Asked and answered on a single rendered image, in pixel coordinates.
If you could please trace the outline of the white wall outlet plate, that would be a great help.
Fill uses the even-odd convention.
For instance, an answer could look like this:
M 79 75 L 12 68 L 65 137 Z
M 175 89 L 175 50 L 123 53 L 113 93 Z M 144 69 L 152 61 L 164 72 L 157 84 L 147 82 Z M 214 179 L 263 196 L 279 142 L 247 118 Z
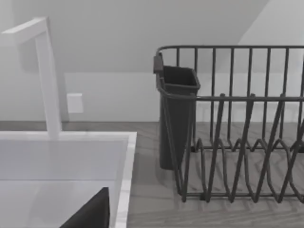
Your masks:
M 82 93 L 68 93 L 67 107 L 69 114 L 81 114 L 84 112 L 83 94 Z

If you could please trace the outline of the dark cutlery holder cup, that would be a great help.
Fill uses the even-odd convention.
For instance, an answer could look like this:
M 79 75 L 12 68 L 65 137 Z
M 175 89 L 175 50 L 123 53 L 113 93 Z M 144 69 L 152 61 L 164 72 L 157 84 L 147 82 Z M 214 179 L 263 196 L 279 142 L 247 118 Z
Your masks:
M 200 89 L 199 79 L 192 68 L 180 66 L 164 66 L 164 83 L 168 93 L 178 95 L 197 94 Z M 189 101 L 168 99 L 169 118 L 178 165 L 181 165 L 187 140 Z M 164 170 L 173 170 L 170 144 L 166 126 L 164 104 L 160 102 L 160 145 L 159 163 Z

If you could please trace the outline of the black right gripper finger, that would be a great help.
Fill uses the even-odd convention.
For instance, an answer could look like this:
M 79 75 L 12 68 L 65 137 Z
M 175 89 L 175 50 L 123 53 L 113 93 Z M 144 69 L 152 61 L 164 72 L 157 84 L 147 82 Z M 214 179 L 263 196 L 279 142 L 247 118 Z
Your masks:
M 109 188 L 100 189 L 59 228 L 110 228 Z

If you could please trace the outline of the tall white tap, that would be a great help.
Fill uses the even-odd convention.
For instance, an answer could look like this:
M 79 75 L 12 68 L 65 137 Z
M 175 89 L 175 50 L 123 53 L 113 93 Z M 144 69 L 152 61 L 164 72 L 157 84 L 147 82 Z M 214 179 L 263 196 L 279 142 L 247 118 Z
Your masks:
M 62 132 L 59 92 L 48 18 L 38 17 L 0 33 L 0 46 L 16 46 L 35 40 L 39 79 L 44 104 L 48 137 L 58 140 Z

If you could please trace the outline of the white sink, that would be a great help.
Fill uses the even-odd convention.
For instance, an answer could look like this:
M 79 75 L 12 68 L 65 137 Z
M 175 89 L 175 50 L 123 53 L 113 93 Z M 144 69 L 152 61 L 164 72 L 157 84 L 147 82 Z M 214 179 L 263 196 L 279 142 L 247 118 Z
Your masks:
M 0 132 L 0 228 L 59 228 L 109 188 L 110 228 L 127 228 L 136 132 Z

